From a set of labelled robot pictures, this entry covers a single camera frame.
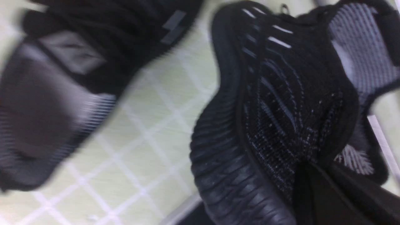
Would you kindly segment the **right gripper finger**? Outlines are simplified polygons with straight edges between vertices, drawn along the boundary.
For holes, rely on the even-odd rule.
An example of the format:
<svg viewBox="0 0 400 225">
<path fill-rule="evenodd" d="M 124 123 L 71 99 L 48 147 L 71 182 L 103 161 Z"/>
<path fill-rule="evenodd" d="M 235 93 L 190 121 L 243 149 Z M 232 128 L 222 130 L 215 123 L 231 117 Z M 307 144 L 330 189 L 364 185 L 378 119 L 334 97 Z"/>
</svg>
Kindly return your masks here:
<svg viewBox="0 0 400 225">
<path fill-rule="evenodd" d="M 400 223 L 397 195 L 342 166 L 298 166 L 292 200 L 298 225 Z"/>
</svg>

